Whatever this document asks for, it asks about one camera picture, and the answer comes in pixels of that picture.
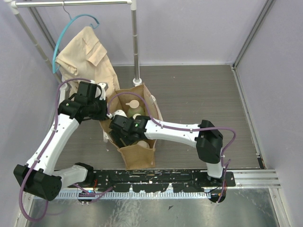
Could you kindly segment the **green pump bottle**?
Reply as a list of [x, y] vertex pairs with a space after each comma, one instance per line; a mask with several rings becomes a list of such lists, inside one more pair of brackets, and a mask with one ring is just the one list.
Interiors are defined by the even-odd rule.
[[140, 106], [138, 100], [131, 100], [126, 105], [129, 107], [126, 114], [128, 117], [133, 117], [135, 114], [145, 115], [144, 109]]

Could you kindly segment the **brown canvas bag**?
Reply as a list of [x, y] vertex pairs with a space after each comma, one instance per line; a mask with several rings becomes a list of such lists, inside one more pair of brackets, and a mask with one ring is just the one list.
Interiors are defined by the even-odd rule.
[[[128, 111], [129, 106], [126, 104], [132, 100], [139, 101], [140, 106], [144, 109], [145, 115], [151, 115], [157, 120], [163, 120], [160, 109], [157, 105], [156, 99], [150, 93], [145, 84], [130, 88], [114, 91], [111, 96], [107, 98], [107, 105], [109, 112], [113, 114], [117, 110], [122, 110], [125, 113]], [[148, 148], [144, 148], [137, 143], [131, 146], [119, 148], [109, 135], [109, 125], [111, 120], [101, 121], [100, 125], [103, 130], [104, 136], [107, 136], [108, 141], [117, 149], [121, 154], [126, 170], [144, 169], [155, 167], [155, 145], [156, 140], [147, 140]]]

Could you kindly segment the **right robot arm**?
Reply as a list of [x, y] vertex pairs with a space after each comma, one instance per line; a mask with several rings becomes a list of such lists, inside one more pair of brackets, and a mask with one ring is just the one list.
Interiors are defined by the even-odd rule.
[[207, 120], [200, 124], [177, 124], [139, 115], [127, 118], [116, 115], [109, 124], [109, 135], [119, 147], [141, 140], [168, 140], [196, 148], [207, 166], [207, 179], [212, 186], [224, 181], [221, 151], [223, 135]]

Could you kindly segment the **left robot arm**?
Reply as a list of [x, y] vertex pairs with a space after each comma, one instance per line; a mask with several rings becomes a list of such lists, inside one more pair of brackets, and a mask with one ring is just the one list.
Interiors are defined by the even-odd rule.
[[108, 119], [107, 91], [105, 82], [82, 81], [76, 93], [60, 102], [53, 125], [38, 150], [25, 165], [17, 165], [13, 171], [23, 192], [52, 201], [61, 189], [75, 183], [83, 187], [94, 184], [94, 168], [90, 165], [76, 163], [59, 171], [55, 170], [55, 165], [82, 121]]

